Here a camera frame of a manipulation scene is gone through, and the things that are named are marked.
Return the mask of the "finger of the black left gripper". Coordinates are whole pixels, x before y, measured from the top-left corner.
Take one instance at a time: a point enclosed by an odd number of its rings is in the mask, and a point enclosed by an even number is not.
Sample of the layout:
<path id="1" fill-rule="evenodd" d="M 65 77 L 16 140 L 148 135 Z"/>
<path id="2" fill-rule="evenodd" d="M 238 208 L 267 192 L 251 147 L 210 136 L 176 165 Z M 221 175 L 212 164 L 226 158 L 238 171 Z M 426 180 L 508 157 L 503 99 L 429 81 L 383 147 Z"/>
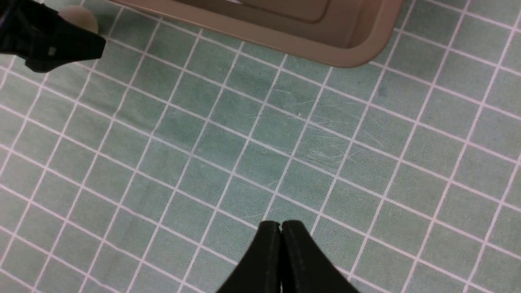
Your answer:
<path id="1" fill-rule="evenodd" d="M 101 58 L 106 40 L 67 22 L 58 12 L 34 0 L 2 0 L 1 54 L 22 58 L 28 69 L 40 74 Z"/>

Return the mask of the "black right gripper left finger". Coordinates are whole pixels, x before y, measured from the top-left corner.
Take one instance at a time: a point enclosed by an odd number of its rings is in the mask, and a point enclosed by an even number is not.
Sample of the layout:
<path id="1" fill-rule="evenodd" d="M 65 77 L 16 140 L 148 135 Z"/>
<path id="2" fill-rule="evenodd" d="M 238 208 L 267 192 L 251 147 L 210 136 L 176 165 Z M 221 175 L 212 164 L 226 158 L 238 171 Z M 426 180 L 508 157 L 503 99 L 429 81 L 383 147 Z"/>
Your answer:
<path id="1" fill-rule="evenodd" d="M 218 293 L 279 293 L 280 224 L 262 221 L 246 253 Z"/>

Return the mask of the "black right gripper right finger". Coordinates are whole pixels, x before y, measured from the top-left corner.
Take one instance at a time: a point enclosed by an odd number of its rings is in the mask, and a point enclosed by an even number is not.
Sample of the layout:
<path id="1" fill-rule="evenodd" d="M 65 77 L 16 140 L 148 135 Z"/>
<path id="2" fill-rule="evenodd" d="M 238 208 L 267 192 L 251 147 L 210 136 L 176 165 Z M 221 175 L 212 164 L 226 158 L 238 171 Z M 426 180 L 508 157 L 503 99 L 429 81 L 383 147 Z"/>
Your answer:
<path id="1" fill-rule="evenodd" d="M 301 221 L 282 224 L 283 293 L 357 293 L 329 261 Z"/>

